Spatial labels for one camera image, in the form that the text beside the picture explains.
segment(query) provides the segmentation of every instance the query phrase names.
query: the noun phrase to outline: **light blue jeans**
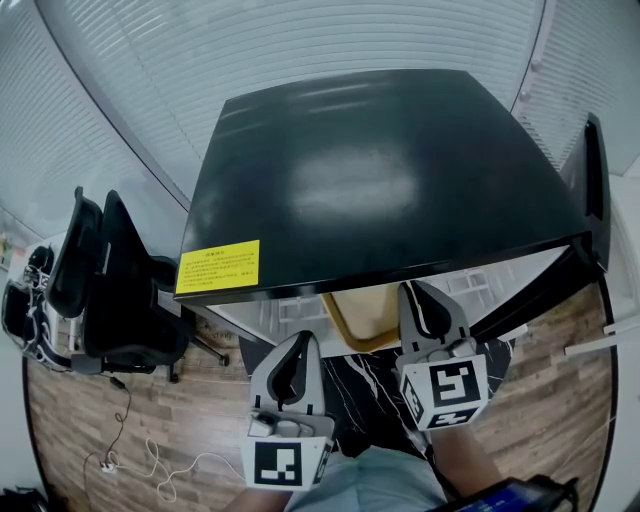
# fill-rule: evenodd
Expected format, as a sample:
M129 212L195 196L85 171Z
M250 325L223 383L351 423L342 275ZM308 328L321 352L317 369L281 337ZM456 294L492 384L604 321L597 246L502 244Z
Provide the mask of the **light blue jeans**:
M424 512L445 503L426 460L372 446L355 459L333 453L320 484L295 493L286 510Z

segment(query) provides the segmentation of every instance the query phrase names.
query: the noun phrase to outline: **yellow warning label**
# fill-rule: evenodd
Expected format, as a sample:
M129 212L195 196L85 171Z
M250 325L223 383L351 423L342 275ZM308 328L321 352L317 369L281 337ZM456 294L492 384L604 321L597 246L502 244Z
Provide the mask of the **yellow warning label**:
M258 284L260 240L187 252L180 258L176 293Z

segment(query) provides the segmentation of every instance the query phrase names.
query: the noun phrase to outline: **black chair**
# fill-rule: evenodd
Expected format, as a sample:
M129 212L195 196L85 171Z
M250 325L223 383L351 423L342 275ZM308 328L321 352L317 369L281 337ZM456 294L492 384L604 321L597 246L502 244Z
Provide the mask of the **black chair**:
M173 301L177 265L151 257L120 199L112 190L104 213L75 191L69 231L49 279L45 296L63 317L84 310L81 339L84 354L71 357L71 369L85 374L103 371L151 373L173 365L189 343L229 364L226 355L196 337L195 313Z

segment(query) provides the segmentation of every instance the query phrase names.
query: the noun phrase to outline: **white marker cube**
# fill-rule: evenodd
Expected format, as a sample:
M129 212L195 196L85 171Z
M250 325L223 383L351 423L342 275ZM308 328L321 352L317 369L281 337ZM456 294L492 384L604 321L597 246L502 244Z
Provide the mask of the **white marker cube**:
M308 491L322 479L333 441L327 437L246 437L241 448L247 487Z
M470 423L489 403L485 356L407 364L400 392L418 430Z

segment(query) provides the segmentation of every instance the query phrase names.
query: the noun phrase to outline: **window blinds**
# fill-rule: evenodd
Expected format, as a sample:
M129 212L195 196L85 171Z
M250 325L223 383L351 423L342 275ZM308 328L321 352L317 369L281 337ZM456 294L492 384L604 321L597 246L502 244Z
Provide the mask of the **window blinds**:
M542 0L42 2L72 66L191 198L225 100L332 74L469 71L507 108Z
M77 185L101 207L116 189L147 246L178 255L186 212L100 124L38 22L28 0L0 5L0 205L49 237Z
M557 0L540 71L519 121L560 169L589 112L602 123L609 171L640 153L640 5Z

